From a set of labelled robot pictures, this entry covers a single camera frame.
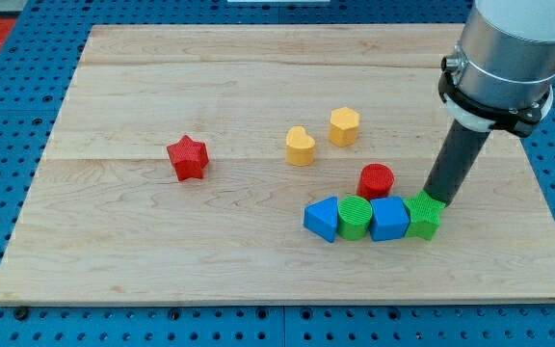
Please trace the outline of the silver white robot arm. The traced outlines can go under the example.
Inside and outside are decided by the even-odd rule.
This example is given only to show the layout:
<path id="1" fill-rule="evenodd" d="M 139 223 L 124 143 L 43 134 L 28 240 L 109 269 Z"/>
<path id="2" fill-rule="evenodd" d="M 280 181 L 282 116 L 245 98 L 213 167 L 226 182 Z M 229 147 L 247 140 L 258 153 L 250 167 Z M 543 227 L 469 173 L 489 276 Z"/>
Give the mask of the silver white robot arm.
<path id="1" fill-rule="evenodd" d="M 554 100 L 555 0 L 475 0 L 438 92 L 462 127 L 529 136 Z"/>

